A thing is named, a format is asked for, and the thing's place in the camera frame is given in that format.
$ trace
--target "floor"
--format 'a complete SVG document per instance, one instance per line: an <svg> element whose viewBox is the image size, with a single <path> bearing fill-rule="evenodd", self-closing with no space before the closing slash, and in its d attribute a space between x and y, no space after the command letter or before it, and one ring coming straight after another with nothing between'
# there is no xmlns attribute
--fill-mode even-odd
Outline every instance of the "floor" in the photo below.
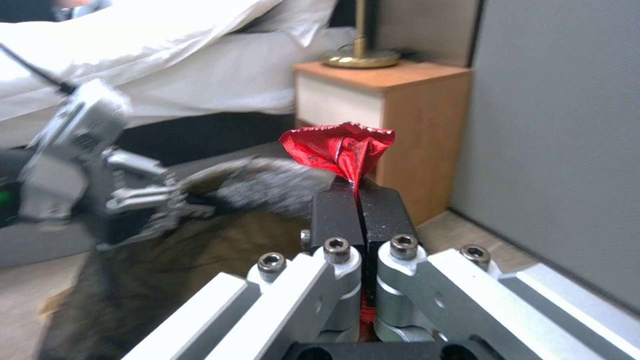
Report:
<svg viewBox="0 0 640 360"><path fill-rule="evenodd" d="M480 245L502 271L510 272L535 260L471 222L446 211L418 227L426 250L436 253L462 245ZM0 269L0 359L32 359L44 323L37 315L42 302L68 288L84 254L45 263Z"/></svg>

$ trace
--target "hex socket screw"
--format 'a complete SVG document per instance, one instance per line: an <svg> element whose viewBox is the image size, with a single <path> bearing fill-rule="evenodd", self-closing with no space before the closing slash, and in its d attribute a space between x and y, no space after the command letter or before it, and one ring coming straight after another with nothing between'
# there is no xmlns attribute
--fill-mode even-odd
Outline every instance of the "hex socket screw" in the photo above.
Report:
<svg viewBox="0 0 640 360"><path fill-rule="evenodd" d="M311 250L311 230L304 229L300 231L300 247L302 251Z"/></svg>
<svg viewBox="0 0 640 360"><path fill-rule="evenodd" d="M391 255L400 260L411 260L418 254L418 239L409 234L398 234L391 239Z"/></svg>
<svg viewBox="0 0 640 360"><path fill-rule="evenodd" d="M258 259L258 272L267 282L273 282L286 268L287 260L279 252L268 252Z"/></svg>
<svg viewBox="0 0 640 360"><path fill-rule="evenodd" d="M328 238L324 241L324 259L330 264L344 264L349 261L351 245L343 238Z"/></svg>
<svg viewBox="0 0 640 360"><path fill-rule="evenodd" d="M491 254L485 248L478 245L465 245L460 249L460 254L482 270L487 271L489 269Z"/></svg>

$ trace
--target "gray wall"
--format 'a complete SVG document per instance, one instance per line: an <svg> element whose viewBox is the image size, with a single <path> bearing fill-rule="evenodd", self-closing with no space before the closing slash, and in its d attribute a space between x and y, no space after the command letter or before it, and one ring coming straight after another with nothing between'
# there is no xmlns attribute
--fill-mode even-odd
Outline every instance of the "gray wall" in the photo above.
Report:
<svg viewBox="0 0 640 360"><path fill-rule="evenodd" d="M468 65L480 0L378 1L376 48L405 47L424 61Z"/></svg>
<svg viewBox="0 0 640 360"><path fill-rule="evenodd" d="M640 1L487 0L452 207L640 311Z"/></svg>

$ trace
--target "red wrapper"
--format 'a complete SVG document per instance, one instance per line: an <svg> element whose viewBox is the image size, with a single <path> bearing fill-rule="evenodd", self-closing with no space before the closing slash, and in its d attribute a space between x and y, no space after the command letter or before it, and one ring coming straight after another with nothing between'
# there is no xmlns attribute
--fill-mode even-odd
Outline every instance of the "red wrapper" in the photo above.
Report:
<svg viewBox="0 0 640 360"><path fill-rule="evenodd" d="M290 130L280 137L280 142L298 163L344 177L357 194L361 178L395 139L393 130L345 122Z"/></svg>

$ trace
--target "nightstand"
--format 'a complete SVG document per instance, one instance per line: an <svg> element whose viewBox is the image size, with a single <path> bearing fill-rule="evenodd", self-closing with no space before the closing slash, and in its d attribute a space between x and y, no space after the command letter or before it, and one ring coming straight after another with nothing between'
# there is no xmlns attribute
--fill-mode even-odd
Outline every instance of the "nightstand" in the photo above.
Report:
<svg viewBox="0 0 640 360"><path fill-rule="evenodd" d="M397 189L414 224L443 212L467 118L471 71L402 62L384 69L295 66L299 125L352 121L396 131L373 175Z"/></svg>

